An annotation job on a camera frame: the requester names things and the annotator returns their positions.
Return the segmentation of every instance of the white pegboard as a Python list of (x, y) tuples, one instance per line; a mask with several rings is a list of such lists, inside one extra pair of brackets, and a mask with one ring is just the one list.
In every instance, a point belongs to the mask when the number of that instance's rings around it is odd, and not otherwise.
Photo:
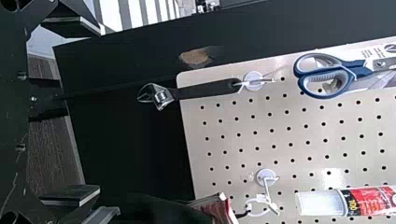
[[(346, 45), (357, 49), (396, 37)], [(243, 78), (249, 71), (278, 68), (281, 81), (260, 91), (242, 91), (181, 102), (195, 194), (223, 191), (236, 213), (263, 188), (251, 173), (270, 168), (280, 180), (270, 188), (280, 217), (246, 217), (241, 224), (391, 223), (390, 217), (300, 217), (294, 192), (396, 185), (396, 89), (351, 93), (332, 100), (301, 94), (292, 73), (302, 53), (182, 73), (179, 87)], [(254, 204), (256, 209), (264, 205)]]

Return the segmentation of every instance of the label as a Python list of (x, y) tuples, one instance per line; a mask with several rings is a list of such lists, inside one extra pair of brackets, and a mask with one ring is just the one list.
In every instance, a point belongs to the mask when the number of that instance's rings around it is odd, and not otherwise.
[(396, 211), (396, 192), (391, 187), (341, 189), (348, 217), (387, 215)]

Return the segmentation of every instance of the blue scissors handle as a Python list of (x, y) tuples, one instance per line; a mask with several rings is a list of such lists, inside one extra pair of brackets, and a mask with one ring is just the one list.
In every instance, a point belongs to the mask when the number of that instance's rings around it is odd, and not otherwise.
[[(301, 69), (300, 64), (310, 58), (319, 59), (329, 66), (304, 71)], [(299, 78), (298, 86), (305, 94), (316, 99), (331, 99), (344, 93), (356, 78), (369, 76), (373, 73), (372, 70), (364, 66), (365, 63), (365, 60), (347, 62), (328, 54), (309, 53), (303, 55), (296, 61), (293, 70), (294, 75)], [(335, 92), (318, 94), (308, 89), (308, 84), (310, 82), (325, 82), (332, 79), (337, 79), (339, 81), (337, 91)]]

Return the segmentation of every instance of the clear plastic container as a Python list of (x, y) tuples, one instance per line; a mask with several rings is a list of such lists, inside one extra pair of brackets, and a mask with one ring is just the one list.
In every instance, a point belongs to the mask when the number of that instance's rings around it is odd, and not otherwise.
[(301, 216), (390, 216), (396, 214), (396, 186), (333, 189), (295, 194)]

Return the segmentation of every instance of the bolt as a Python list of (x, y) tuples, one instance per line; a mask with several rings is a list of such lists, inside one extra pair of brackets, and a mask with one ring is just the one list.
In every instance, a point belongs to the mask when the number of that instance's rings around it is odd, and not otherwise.
[(385, 67), (387, 65), (387, 63), (385, 63), (384, 61), (378, 61), (375, 64), (377, 67)]
[(21, 81), (26, 80), (26, 78), (27, 78), (26, 72), (19, 72), (17, 75), (17, 78)]
[(18, 152), (24, 152), (26, 150), (26, 145), (25, 144), (19, 144), (15, 147), (15, 150)]

